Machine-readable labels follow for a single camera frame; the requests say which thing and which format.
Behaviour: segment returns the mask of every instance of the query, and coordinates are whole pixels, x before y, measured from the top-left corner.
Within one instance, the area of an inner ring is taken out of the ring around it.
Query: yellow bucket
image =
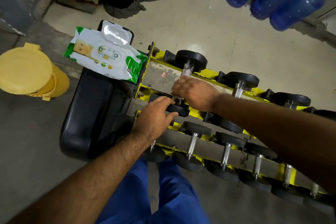
[[[59,97],[69,88],[69,78],[37,44],[25,43],[0,56],[0,88],[18,95]]]

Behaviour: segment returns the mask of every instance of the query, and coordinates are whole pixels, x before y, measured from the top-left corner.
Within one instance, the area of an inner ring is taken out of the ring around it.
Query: person
[[[237,99],[205,81],[182,76],[172,94],[255,135],[307,177],[335,195],[336,126],[317,115]],[[141,111],[132,132],[27,207],[9,223],[208,223],[191,184],[168,159],[159,170],[159,209],[151,214],[147,163],[140,155],[169,126],[174,102],[159,97]]]

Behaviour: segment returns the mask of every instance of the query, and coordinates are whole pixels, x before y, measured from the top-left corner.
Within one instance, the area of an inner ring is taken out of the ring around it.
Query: baby wipes lid
[[[132,33],[123,29],[123,27],[118,24],[103,21],[101,30],[105,38],[112,43],[123,46],[131,42]]]

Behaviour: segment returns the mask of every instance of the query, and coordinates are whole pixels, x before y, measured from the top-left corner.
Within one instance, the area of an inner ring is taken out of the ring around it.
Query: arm
[[[200,111],[213,112],[257,137],[282,160],[336,194],[336,123],[281,106],[234,98],[207,82],[183,76],[172,94]]]
[[[169,126],[176,112],[159,97],[141,111],[132,132],[102,156],[75,172],[33,203],[13,223],[94,223],[107,201],[140,155]]]

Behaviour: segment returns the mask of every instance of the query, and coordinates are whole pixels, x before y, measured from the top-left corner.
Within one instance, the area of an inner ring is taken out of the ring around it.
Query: yellow lid
[[[0,88],[12,94],[29,94],[50,79],[53,67],[37,44],[25,43],[0,56]]]

